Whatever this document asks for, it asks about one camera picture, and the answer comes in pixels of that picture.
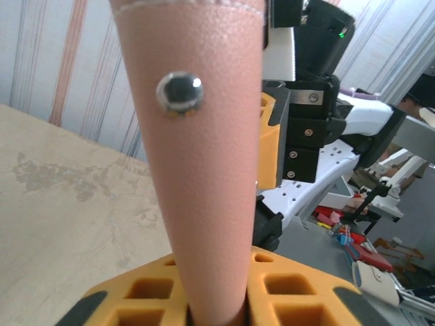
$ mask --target white object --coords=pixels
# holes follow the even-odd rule
[[[331,209],[343,209],[355,194],[343,177],[335,183],[335,187],[341,189],[342,192],[338,193],[335,189],[331,189],[324,199],[321,200],[320,206],[330,207]]]
[[[400,151],[397,151],[396,153],[392,154],[388,158],[386,158],[384,161],[375,162],[370,168],[368,168],[368,172],[374,172],[377,174],[378,177],[385,174],[388,169],[390,169],[394,165],[399,165],[403,162],[405,162],[407,159],[413,157],[414,154],[412,154],[407,149],[401,149]]]
[[[399,306],[399,295],[389,274],[362,261],[356,261],[352,264],[352,276],[353,283],[361,291],[371,294],[393,307]]]
[[[364,100],[341,93],[338,98],[353,105],[346,117],[343,134],[373,136],[381,131],[393,114],[393,109],[381,101]]]
[[[268,30],[268,45],[263,51],[263,79],[296,79],[293,29]]]
[[[372,205],[391,216],[402,218],[403,213],[397,208],[400,201],[400,185],[425,163],[426,161],[423,158],[413,156],[392,178],[382,177],[380,181],[384,181],[386,185],[390,185],[391,189],[388,191],[386,197],[375,197],[372,201]]]
[[[319,153],[317,177],[314,183],[283,180],[278,188],[262,192],[263,203],[274,214],[283,215],[283,230],[316,195],[355,168],[360,157],[352,150],[353,148],[342,140],[326,145]]]

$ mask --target black clamp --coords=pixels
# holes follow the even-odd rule
[[[283,234],[281,213],[274,214],[264,203],[264,196],[257,196],[252,245],[265,250],[275,251],[279,237]]]

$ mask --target screw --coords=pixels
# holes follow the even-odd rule
[[[319,95],[312,93],[308,97],[308,100],[312,103],[316,103],[319,100]]]

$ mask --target red stripe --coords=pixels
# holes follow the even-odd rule
[[[67,37],[62,54],[62,63],[60,64],[56,91],[54,93],[52,114],[48,120],[49,123],[55,126],[61,126],[62,124],[62,114],[65,108],[69,84],[71,83],[80,37],[82,36],[87,4],[88,0],[75,0],[69,19]]]

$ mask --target square hole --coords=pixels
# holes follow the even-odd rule
[[[269,294],[307,295],[315,294],[307,279],[300,274],[268,275],[264,279]]]
[[[117,326],[159,326],[164,310],[120,310]]]
[[[174,281],[169,278],[141,278],[133,284],[126,299],[168,299]]]
[[[328,310],[322,305],[276,305],[275,312],[281,326],[310,325],[310,326],[333,326],[336,321]]]
[[[271,262],[273,262],[272,258],[270,258],[266,255],[262,255],[261,253],[258,253],[254,259],[255,259],[255,261],[257,261],[259,263],[271,263]]]

